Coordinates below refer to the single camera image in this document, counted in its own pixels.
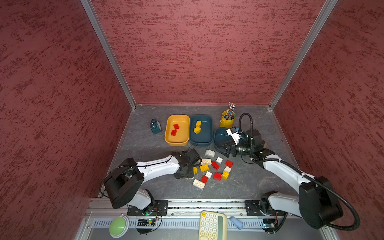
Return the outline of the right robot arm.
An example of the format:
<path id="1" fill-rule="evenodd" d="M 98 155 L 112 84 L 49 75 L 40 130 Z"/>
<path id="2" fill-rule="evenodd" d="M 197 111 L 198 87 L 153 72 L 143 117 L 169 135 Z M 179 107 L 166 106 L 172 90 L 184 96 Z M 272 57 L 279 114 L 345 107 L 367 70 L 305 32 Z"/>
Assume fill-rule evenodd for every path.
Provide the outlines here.
<path id="1" fill-rule="evenodd" d="M 249 156 L 249 164 L 278 176 L 296 191 L 296 195 L 285 195 L 270 191 L 261 195 L 253 211 L 264 216 L 283 212 L 302 218 L 310 227 L 324 226 L 341 231 L 354 231 L 361 224 L 355 208 L 335 192 L 332 183 L 325 177 L 314 177 L 281 159 L 267 149 L 265 141 L 257 130 L 241 133 L 238 129 L 217 130 L 214 137 L 217 152 L 223 156 Z"/>

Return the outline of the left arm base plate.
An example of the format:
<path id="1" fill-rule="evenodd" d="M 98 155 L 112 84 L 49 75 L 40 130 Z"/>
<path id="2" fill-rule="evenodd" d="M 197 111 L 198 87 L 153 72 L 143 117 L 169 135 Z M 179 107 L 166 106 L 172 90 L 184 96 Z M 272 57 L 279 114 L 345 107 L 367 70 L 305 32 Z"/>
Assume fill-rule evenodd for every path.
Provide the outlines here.
<path id="1" fill-rule="evenodd" d="M 162 216 L 167 215 L 168 211 L 168 200 L 155 200 L 154 206 L 149 209 L 146 207 L 144 210 L 140 210 L 137 207 L 128 205 L 128 216 L 156 216 L 161 214 Z"/>

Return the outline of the white long lego bottom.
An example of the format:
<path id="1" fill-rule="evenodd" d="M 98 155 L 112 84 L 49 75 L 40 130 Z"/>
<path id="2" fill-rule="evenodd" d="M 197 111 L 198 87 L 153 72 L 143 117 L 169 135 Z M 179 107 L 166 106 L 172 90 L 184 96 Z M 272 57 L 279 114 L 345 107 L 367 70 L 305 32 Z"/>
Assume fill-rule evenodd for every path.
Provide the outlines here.
<path id="1" fill-rule="evenodd" d="M 203 190 L 205 188 L 205 185 L 206 185 L 205 183 L 203 183 L 197 179 L 194 179 L 194 181 L 193 181 L 193 186 L 196 188 L 199 188 L 201 190 Z"/>

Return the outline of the yellow rectangular bin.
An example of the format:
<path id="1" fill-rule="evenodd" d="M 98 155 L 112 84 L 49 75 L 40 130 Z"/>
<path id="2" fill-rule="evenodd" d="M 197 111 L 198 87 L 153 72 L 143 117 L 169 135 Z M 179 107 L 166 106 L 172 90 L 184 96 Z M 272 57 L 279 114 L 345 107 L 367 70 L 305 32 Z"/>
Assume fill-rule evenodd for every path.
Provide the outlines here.
<path id="1" fill-rule="evenodd" d="M 176 136 L 172 136 L 174 124 L 179 125 Z M 168 117 L 165 133 L 165 141 L 171 147 L 184 147 L 189 142 L 190 117 L 187 115 L 171 115 Z"/>

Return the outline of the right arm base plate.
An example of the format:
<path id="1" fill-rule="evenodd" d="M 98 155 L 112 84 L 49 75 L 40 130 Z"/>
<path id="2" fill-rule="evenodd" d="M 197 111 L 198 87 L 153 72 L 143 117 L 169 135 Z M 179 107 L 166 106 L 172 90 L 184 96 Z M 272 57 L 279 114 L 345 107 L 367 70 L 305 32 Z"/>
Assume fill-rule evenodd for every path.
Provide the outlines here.
<path id="1" fill-rule="evenodd" d="M 265 214 L 259 208 L 259 200 L 245 200 L 245 210 L 249 217 L 283 217 L 285 215 L 282 211 L 272 211 L 271 214 Z"/>

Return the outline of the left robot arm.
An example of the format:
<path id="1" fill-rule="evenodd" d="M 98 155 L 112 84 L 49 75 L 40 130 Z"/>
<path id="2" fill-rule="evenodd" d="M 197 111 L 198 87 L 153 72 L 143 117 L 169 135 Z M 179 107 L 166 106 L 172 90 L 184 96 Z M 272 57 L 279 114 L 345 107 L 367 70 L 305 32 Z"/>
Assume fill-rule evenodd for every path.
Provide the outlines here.
<path id="1" fill-rule="evenodd" d="M 148 162 L 136 162 L 133 158 L 124 160 L 103 179 L 112 208 L 119 209 L 129 205 L 151 212 L 156 201 L 141 185 L 165 175 L 173 175 L 176 179 L 191 178 L 194 176 L 194 165 L 199 159 L 198 154 L 183 151 Z"/>

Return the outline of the white curved lego top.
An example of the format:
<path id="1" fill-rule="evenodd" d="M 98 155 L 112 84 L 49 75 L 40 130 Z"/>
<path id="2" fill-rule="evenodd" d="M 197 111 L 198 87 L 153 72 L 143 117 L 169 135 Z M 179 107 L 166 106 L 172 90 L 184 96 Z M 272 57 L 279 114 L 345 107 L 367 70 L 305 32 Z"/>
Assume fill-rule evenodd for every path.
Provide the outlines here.
<path id="1" fill-rule="evenodd" d="M 209 158 L 214 158 L 215 157 L 215 154 L 216 152 L 215 151 L 212 151 L 212 150 L 206 150 L 205 151 L 205 156 L 209 157 Z"/>

